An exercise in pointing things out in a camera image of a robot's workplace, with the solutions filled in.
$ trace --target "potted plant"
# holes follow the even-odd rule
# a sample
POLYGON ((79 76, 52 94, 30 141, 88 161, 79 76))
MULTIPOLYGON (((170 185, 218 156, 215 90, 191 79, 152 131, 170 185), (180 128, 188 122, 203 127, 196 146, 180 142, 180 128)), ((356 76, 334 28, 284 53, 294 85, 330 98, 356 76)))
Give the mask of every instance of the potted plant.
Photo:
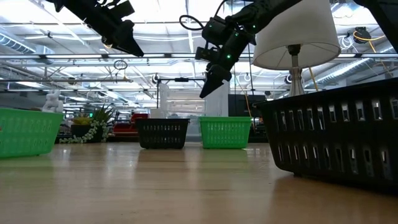
POLYGON ((114 110, 105 108, 103 105, 100 109, 94 110, 93 117, 90 120, 84 116, 73 120, 72 125, 73 138, 61 139, 60 143, 86 143, 86 142, 101 142, 108 137, 106 131, 106 123, 111 119, 114 110))

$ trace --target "basket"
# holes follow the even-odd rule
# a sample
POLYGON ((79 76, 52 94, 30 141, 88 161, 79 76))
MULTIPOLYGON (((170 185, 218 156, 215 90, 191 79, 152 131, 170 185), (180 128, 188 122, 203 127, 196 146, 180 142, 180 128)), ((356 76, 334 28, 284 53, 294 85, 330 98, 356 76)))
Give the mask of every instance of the basket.
POLYGON ((137 119, 139 144, 145 149, 182 149, 189 119, 137 119))
POLYGON ((248 145, 250 117, 201 117, 205 149, 242 149, 248 145))
POLYGON ((51 152, 63 114, 0 109, 0 158, 51 152))
POLYGON ((277 167, 398 184, 398 78, 257 105, 277 167))

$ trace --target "red machine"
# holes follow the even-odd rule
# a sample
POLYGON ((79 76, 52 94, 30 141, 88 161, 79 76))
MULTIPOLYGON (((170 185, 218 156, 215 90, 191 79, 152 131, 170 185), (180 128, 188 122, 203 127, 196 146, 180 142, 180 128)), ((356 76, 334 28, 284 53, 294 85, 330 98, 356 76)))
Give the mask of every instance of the red machine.
POLYGON ((113 134, 116 137, 137 137, 136 119, 148 119, 148 114, 133 114, 130 120, 115 120, 113 134))

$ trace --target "white lampshade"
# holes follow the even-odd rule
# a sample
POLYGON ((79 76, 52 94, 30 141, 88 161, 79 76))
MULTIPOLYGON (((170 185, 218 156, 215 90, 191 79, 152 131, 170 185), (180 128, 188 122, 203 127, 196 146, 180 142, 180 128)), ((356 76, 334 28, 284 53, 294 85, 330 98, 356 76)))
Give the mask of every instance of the white lampshade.
POLYGON ((254 65, 272 70, 292 68, 288 45, 301 44, 298 66, 313 67, 341 53, 329 0, 303 0, 279 14, 257 36, 254 65))

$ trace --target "table surface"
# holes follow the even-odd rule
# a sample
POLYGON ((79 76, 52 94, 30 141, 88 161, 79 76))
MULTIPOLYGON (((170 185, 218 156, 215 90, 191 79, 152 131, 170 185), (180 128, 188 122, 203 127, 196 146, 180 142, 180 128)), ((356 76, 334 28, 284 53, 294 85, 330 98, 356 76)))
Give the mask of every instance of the table surface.
POLYGON ((62 144, 0 160, 1 224, 397 222, 397 197, 293 177, 276 168, 268 144, 62 144))

